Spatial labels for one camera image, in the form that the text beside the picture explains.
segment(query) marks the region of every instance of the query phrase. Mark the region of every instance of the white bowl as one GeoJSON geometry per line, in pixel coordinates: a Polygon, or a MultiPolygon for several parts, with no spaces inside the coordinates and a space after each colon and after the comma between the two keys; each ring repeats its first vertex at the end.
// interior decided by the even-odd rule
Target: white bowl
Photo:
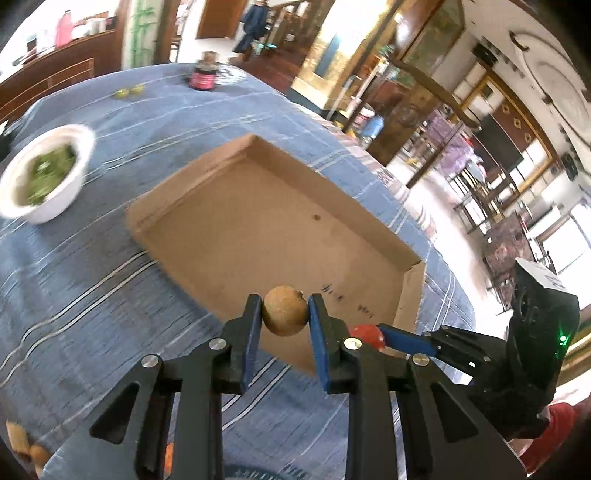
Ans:
{"type": "Polygon", "coordinates": [[[86,166],[95,147],[95,135],[84,125],[64,125],[40,135],[8,164],[0,179],[0,215],[24,218],[29,223],[45,223],[57,217],[74,201],[82,188],[86,166]],[[40,205],[28,205],[27,186],[33,160],[62,145],[70,144],[76,161],[65,179],[40,205]]]}

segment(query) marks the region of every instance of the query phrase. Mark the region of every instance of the open cardboard tray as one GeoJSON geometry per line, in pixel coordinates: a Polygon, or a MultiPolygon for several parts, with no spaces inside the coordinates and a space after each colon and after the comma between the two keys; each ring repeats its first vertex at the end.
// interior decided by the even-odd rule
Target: open cardboard tray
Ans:
{"type": "MultiPolygon", "coordinates": [[[[126,212],[134,238],[199,304],[223,321],[249,293],[277,285],[322,293],[349,326],[414,331],[425,265],[331,181],[254,135],[233,140],[169,177],[126,212]]],[[[314,372],[310,332],[261,346],[314,372]]]]}

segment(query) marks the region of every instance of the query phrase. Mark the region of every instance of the door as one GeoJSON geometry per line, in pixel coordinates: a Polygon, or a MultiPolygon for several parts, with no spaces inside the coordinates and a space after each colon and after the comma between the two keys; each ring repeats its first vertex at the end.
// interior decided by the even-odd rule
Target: door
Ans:
{"type": "Polygon", "coordinates": [[[234,38],[247,0],[206,0],[196,38],[234,38]]]}

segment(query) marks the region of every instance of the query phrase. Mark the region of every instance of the wall decoration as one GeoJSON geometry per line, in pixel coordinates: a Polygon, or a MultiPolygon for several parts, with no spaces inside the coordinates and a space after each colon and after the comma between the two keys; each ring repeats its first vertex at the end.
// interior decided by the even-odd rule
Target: wall decoration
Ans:
{"type": "Polygon", "coordinates": [[[591,108],[585,86],[571,62],[553,46],[529,34],[514,34],[517,56],[547,104],[582,140],[591,145],[591,108]]]}
{"type": "Polygon", "coordinates": [[[404,61],[431,75],[464,30],[462,2],[446,0],[427,23],[404,61]]]}
{"type": "Polygon", "coordinates": [[[146,35],[157,23],[153,20],[156,17],[154,7],[143,7],[143,1],[137,0],[135,13],[133,15],[132,39],[131,39],[131,67],[143,67],[152,65],[155,45],[146,46],[146,35]]]}
{"type": "MultiPolygon", "coordinates": [[[[515,34],[513,34],[512,32],[509,32],[511,34],[511,39],[513,40],[515,38],[515,34]]],[[[493,42],[491,42],[490,40],[488,40],[488,38],[486,37],[482,37],[482,44],[487,47],[488,49],[490,49],[491,52],[493,52],[493,54],[500,59],[501,61],[503,61],[504,63],[506,63],[509,67],[511,67],[511,70],[513,70],[517,75],[519,75],[521,78],[525,78],[525,74],[519,69],[519,67],[517,65],[515,65],[507,55],[505,55],[499,48],[497,48],[496,45],[494,45],[493,42]]]]}
{"type": "Polygon", "coordinates": [[[508,100],[505,99],[491,115],[520,152],[525,151],[536,138],[525,118],[508,100]]]}

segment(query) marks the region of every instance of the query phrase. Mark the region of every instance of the brown fruit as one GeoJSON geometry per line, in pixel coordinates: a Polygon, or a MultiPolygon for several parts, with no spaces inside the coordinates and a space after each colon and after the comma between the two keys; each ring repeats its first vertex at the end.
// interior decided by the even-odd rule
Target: brown fruit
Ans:
{"type": "Polygon", "coordinates": [[[8,441],[14,453],[19,455],[29,456],[31,447],[29,446],[29,439],[27,432],[19,424],[11,421],[6,422],[6,430],[8,432],[8,441]]]}
{"type": "Polygon", "coordinates": [[[310,312],[303,293],[288,286],[273,288],[262,303],[262,319],[271,333],[289,337],[308,323],[310,312]]]}
{"type": "Polygon", "coordinates": [[[31,447],[31,460],[33,461],[33,465],[35,466],[35,472],[37,473],[37,478],[41,478],[41,472],[43,471],[43,467],[49,461],[51,455],[47,450],[45,450],[41,445],[35,444],[31,447]]]}

